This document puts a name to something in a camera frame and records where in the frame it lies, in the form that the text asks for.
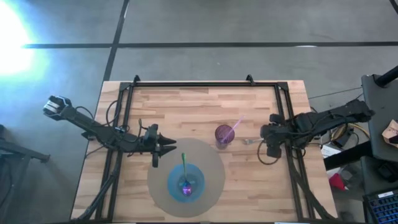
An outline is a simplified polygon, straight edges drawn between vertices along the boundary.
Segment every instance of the wooden table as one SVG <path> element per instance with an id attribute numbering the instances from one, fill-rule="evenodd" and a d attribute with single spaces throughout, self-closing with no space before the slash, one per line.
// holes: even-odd
<path id="1" fill-rule="evenodd" d="M 310 111 L 304 82 L 288 81 L 288 83 L 294 113 Z M 96 113 L 98 122 L 105 123 L 106 109 L 117 99 L 119 84 L 120 82 L 104 82 Z M 236 128 L 235 139 L 231 145 L 224 151 L 218 151 L 224 162 L 226 180 L 224 191 L 214 207 L 192 218 L 173 217 L 163 212 L 148 192 L 147 170 L 152 157 L 138 154 L 123 157 L 113 220 L 115 222 L 297 221 L 284 152 L 276 164 L 265 166 L 256 156 L 258 144 L 242 143 L 242 139 L 259 138 L 260 127 L 269 122 L 271 113 L 278 111 L 275 92 L 270 87 L 135 87 L 129 118 L 130 132 L 133 134 L 137 134 L 137 120 L 141 118 L 143 126 L 158 124 L 160 132 L 168 138 L 197 138 L 217 150 L 215 129 L 221 124 L 232 126 L 242 115 L 245 115 L 245 118 Z M 88 152 L 99 146 L 95 141 L 89 143 Z M 319 147 L 310 146 L 306 150 L 304 161 L 310 188 L 328 212 L 337 217 Z M 105 157 L 106 150 L 102 149 L 85 160 L 72 218 L 82 214 L 98 193 Z M 262 158 L 265 161 L 272 161 L 272 158 L 266 156 Z M 304 199 L 302 205 L 306 217 Z"/>

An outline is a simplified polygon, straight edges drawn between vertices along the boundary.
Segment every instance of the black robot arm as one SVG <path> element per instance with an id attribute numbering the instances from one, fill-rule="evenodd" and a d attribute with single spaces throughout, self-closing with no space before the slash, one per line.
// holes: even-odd
<path id="1" fill-rule="evenodd" d="M 175 149 L 173 139 L 157 134 L 158 125 L 153 124 L 145 129 L 145 135 L 136 136 L 127 133 L 125 128 L 111 127 L 109 124 L 100 124 L 80 113 L 72 106 L 68 98 L 50 96 L 43 108 L 44 114 L 56 121 L 67 120 L 85 130 L 81 135 L 89 140 L 97 139 L 110 150 L 122 151 L 132 155 L 135 152 L 149 152 L 152 154 L 152 166 L 158 166 L 158 158 Z"/>
<path id="2" fill-rule="evenodd" d="M 302 149 L 314 136 L 325 134 L 342 124 L 367 122 L 373 115 L 374 111 L 359 100 L 321 113 L 300 113 L 288 120 L 272 114 L 269 119 L 271 124 L 263 125 L 260 135 L 267 144 L 267 155 L 280 158 L 280 145 L 286 141 Z"/>

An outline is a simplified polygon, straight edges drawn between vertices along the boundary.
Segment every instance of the purple cup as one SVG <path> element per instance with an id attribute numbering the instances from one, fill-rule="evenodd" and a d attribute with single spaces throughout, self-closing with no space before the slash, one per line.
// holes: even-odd
<path id="1" fill-rule="evenodd" d="M 225 149 L 228 146 L 228 144 L 231 143 L 231 141 L 235 138 L 235 131 L 230 126 L 223 124 L 216 129 L 215 136 L 216 136 L 217 148 Z"/>

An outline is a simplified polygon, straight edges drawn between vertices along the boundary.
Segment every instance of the concrete floor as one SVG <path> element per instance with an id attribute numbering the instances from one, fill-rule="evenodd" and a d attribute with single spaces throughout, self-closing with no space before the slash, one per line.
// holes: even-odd
<path id="1" fill-rule="evenodd" d="M 69 219 L 87 141 L 42 114 L 50 95 L 94 112 L 110 49 L 8 52 L 12 42 L 111 43 L 123 0 L 0 2 L 0 124 L 21 146 L 51 154 L 32 161 L 9 223 Z M 398 41 L 388 0 L 131 0 L 121 42 Z M 119 49 L 110 80 L 305 80 L 308 96 L 359 87 L 365 74 L 397 65 L 398 47 Z M 318 110 L 361 90 L 310 100 Z"/>

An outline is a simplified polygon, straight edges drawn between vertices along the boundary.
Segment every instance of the blue plate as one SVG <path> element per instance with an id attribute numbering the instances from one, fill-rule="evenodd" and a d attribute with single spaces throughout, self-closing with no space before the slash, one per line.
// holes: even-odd
<path id="1" fill-rule="evenodd" d="M 169 174 L 167 188 L 170 195 L 178 202 L 194 202 L 205 191 L 205 176 L 197 166 L 187 164 L 187 180 L 192 186 L 192 194 L 190 196 L 185 196 L 182 193 L 182 184 L 185 182 L 184 166 L 182 164 L 175 166 Z"/>

